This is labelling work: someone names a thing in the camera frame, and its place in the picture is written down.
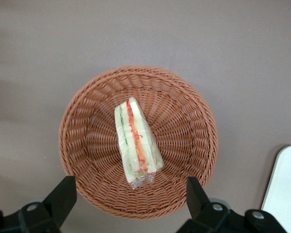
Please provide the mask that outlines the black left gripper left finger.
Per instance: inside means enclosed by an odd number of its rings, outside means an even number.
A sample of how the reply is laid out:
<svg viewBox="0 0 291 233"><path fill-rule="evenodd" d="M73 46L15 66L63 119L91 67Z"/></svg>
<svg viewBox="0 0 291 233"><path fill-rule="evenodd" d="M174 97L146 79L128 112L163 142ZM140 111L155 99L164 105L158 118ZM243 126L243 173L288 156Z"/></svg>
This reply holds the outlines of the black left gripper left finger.
<svg viewBox="0 0 291 233"><path fill-rule="evenodd" d="M18 212L23 233L59 233L77 201L76 178L66 176L42 202L32 202Z"/></svg>

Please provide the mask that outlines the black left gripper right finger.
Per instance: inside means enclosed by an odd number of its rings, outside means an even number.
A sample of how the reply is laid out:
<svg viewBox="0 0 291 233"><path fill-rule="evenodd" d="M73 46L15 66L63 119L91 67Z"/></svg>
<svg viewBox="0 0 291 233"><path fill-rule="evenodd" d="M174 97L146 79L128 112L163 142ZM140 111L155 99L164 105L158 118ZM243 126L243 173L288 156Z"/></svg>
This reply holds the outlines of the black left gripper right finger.
<svg viewBox="0 0 291 233"><path fill-rule="evenodd" d="M226 221L229 209L219 203L211 202L196 177L187 178L186 202L191 214L178 233L230 233Z"/></svg>

